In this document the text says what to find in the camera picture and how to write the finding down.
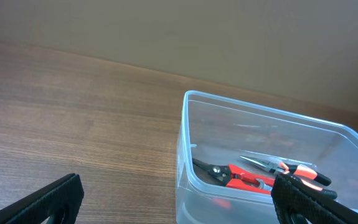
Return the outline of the red handled cutters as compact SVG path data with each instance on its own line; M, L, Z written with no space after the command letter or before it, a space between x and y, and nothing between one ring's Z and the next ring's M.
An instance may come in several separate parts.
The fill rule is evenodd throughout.
M239 166L218 166L192 159L192 163L208 173L224 187L270 195L275 180L271 177L248 172Z

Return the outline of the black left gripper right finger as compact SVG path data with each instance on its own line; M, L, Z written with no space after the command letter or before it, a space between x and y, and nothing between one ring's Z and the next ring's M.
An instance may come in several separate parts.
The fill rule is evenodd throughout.
M279 174L271 191L280 224L358 224L358 213L294 178Z

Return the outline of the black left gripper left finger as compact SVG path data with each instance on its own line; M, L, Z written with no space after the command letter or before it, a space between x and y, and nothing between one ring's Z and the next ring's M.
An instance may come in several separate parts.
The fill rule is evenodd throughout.
M0 210L0 224L74 224L84 190L78 174L67 174Z

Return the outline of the orange black needle-nose pliers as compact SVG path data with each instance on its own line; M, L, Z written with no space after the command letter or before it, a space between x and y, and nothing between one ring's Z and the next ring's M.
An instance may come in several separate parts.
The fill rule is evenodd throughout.
M319 173L318 171L315 171L314 169L308 166L302 164L288 164L283 161L276 162L271 159L259 159L250 156L240 156L240 158L246 160L252 165L258 167L259 169L264 170L265 172L269 172L275 175L286 174L300 181L304 185L319 191L323 195L333 200L337 199L337 193L335 191L322 188L305 180L305 179L313 180L326 187L329 186L332 182L332 180L329 177L326 177L325 175Z

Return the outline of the clear plastic container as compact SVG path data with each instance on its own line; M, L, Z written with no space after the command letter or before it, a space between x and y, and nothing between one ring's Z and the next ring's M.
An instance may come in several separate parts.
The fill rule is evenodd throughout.
M342 124L200 91L184 95L177 140L178 223L276 223L269 194L231 189L195 166L233 164L266 175L250 158L301 164L331 179L337 201L358 213L358 133Z

